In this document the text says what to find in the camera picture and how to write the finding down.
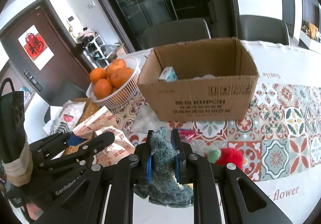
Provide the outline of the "left hand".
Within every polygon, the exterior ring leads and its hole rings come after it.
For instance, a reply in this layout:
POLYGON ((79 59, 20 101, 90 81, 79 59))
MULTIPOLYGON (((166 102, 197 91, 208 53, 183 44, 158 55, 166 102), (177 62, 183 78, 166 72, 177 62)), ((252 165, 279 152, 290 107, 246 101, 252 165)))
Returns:
POLYGON ((36 221, 43 214, 43 210, 36 206, 33 202, 28 202, 26 204, 26 208, 29 217, 34 221, 36 221))

